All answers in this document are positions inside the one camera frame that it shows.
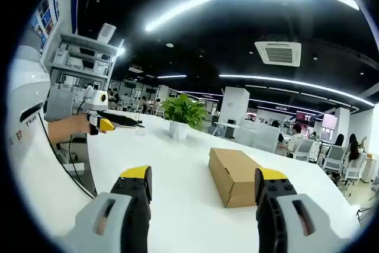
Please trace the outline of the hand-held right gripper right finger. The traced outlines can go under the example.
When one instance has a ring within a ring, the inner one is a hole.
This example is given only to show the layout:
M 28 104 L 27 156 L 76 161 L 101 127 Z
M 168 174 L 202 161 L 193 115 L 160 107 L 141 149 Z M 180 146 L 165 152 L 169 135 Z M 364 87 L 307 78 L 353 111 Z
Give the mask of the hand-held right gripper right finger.
M 260 253 L 341 252 L 351 241 L 337 235 L 327 213 L 277 170 L 255 170 L 255 203 Z

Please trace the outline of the person's left hand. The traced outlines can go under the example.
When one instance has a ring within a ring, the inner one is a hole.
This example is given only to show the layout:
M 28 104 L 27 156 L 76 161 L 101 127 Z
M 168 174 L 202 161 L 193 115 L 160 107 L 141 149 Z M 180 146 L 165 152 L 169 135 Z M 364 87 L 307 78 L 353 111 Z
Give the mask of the person's left hand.
M 73 118 L 73 134 L 88 134 L 91 131 L 90 123 L 87 119 L 87 114 L 79 114 Z

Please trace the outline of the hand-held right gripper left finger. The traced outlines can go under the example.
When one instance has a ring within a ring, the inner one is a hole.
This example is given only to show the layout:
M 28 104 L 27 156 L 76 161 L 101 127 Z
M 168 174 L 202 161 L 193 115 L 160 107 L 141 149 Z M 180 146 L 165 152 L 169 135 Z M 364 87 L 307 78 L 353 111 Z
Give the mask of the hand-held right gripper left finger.
M 98 194 L 63 237 L 67 252 L 147 252 L 152 168 L 122 172 L 109 193 Z

